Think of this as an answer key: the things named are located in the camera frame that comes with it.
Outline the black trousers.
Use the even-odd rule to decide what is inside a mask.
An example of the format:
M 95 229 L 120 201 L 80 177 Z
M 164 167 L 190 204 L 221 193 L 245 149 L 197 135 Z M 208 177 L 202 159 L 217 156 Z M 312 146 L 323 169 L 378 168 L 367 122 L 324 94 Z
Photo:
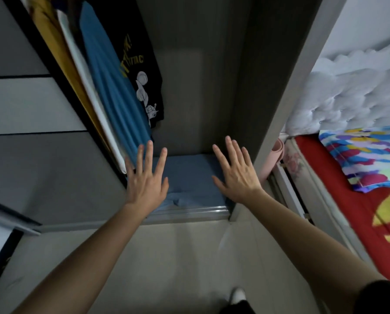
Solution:
M 219 311 L 219 314 L 255 314 L 255 311 L 247 300 L 242 300 L 237 304 L 228 304 L 224 306 Z

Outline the red and yellow blanket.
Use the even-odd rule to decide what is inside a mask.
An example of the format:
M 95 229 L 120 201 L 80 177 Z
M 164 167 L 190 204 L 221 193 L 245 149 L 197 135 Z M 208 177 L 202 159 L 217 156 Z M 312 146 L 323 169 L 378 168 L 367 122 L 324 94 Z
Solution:
M 354 191 L 317 136 L 293 138 L 344 214 L 377 271 L 390 280 L 390 188 Z

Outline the white shoe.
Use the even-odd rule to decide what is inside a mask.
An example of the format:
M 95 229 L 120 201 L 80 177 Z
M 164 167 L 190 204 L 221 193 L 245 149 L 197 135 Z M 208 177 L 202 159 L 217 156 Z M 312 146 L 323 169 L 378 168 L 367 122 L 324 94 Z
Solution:
M 244 289 L 241 287 L 235 287 L 230 293 L 228 304 L 237 305 L 243 301 L 247 301 Z

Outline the multicoloured pillow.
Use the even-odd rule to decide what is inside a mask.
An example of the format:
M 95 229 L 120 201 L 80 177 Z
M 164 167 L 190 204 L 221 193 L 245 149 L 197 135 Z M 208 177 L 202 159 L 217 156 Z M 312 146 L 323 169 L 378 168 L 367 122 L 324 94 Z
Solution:
M 318 139 L 339 163 L 354 191 L 390 188 L 390 126 L 320 130 Z

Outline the black printed hanging t-shirt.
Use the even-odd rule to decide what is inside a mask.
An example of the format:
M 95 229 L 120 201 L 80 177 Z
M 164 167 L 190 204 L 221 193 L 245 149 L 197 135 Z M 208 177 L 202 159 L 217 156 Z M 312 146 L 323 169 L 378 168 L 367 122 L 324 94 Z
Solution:
M 94 9 L 114 52 L 120 73 L 128 78 L 149 125 L 164 119 L 163 79 L 136 0 L 85 0 Z

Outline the yellow hanging garment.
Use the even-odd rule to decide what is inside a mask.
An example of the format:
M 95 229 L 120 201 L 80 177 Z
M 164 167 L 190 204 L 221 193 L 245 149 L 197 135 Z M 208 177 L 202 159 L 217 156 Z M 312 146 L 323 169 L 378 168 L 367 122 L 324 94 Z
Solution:
M 26 3 L 33 22 L 46 42 L 57 64 L 62 69 L 64 76 L 67 78 L 82 106 L 86 110 L 87 115 L 90 117 L 104 146 L 109 153 L 112 153 L 98 117 L 88 98 L 86 90 L 83 87 L 76 65 L 73 62 L 61 25 L 58 21 L 56 10 L 53 8 L 51 0 L 27 0 Z

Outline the white bed frame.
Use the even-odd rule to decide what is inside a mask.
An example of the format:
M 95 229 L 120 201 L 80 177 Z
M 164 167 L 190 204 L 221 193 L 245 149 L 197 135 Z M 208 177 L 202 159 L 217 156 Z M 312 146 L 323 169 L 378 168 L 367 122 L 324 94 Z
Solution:
M 295 192 L 295 188 L 292 186 L 283 163 L 276 163 L 268 177 L 268 182 L 277 201 L 284 204 L 289 210 L 307 220 L 309 223 L 313 224 L 307 210 L 303 208 L 302 202 Z

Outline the floral mattress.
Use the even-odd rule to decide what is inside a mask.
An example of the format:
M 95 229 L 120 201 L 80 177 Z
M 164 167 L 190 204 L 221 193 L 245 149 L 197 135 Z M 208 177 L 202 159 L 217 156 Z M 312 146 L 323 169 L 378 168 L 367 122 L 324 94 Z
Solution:
M 286 140 L 283 162 L 311 221 L 353 254 L 377 270 L 365 247 L 360 242 L 338 204 L 314 172 L 293 138 Z

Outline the white hanging garment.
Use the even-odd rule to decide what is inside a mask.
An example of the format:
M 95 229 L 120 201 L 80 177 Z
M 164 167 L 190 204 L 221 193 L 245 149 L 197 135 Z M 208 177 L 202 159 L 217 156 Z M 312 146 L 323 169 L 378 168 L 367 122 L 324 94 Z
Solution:
M 82 55 L 81 51 L 77 47 L 77 44 L 73 38 L 72 32 L 68 25 L 68 18 L 65 13 L 61 10 L 56 10 L 58 21 L 60 23 L 63 35 L 65 37 L 68 49 L 72 56 L 72 59 L 77 68 L 77 72 L 81 78 L 83 87 L 87 93 L 88 99 L 92 105 L 94 112 L 98 118 L 98 121 L 102 127 L 102 131 L 107 138 L 107 144 L 110 151 L 112 152 L 116 163 L 118 164 L 119 170 L 122 174 L 126 174 L 126 167 L 124 162 L 125 151 L 121 144 L 119 143 L 116 134 L 110 124 L 110 121 L 106 115 L 102 101 L 98 95 L 98 92 L 95 88 L 93 78 L 91 76 L 88 64 Z

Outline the person's right hand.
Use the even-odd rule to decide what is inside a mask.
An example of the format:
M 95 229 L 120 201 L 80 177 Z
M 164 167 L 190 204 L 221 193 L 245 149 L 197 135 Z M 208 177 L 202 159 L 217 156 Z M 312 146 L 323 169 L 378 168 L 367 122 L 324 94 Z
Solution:
M 213 152 L 223 172 L 224 181 L 222 182 L 228 188 L 228 195 L 225 196 L 235 203 L 250 207 L 260 195 L 264 194 L 255 169 L 245 168 L 242 164 L 239 167 L 231 167 L 229 158 L 215 144 Z

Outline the person's right forearm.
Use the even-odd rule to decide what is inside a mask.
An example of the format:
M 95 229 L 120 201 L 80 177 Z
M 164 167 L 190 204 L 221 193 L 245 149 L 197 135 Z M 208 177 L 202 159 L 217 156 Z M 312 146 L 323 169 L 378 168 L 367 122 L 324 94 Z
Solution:
M 244 205 L 328 306 L 330 314 L 352 314 L 361 290 L 385 279 L 338 241 L 281 205 L 263 189 L 248 191 Z

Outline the white tufted headboard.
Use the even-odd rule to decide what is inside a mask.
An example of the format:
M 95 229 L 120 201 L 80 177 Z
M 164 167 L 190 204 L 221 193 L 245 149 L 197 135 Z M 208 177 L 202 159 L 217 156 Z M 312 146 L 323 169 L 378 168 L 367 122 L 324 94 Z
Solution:
M 318 58 L 281 133 L 390 126 L 390 44 Z

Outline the grey panelled sliding wardrobe door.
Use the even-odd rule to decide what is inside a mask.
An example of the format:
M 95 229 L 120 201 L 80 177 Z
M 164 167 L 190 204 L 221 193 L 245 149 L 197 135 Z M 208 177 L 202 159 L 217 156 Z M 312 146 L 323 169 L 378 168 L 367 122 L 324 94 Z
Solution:
M 126 182 L 26 1 L 0 0 L 0 209 L 39 232 L 97 228 Z

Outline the person's left hand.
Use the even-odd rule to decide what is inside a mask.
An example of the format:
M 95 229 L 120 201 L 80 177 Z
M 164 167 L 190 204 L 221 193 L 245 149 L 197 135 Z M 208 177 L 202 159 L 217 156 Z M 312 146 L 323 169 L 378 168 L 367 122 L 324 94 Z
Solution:
M 145 147 L 142 144 L 138 147 L 134 167 L 135 179 L 128 180 L 127 202 L 125 204 L 132 215 L 140 221 L 144 220 L 162 203 L 160 202 L 160 190 L 167 159 L 167 149 L 163 148 L 155 170 L 152 170 L 152 173 L 145 173 Z

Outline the metal sliding door rail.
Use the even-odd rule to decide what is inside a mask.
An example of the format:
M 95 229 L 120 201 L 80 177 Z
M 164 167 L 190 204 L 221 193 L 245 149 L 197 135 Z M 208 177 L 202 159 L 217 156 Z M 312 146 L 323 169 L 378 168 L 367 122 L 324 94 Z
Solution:
M 227 220 L 229 217 L 230 210 L 226 206 L 168 206 L 153 211 L 144 219 L 142 225 L 219 221 Z

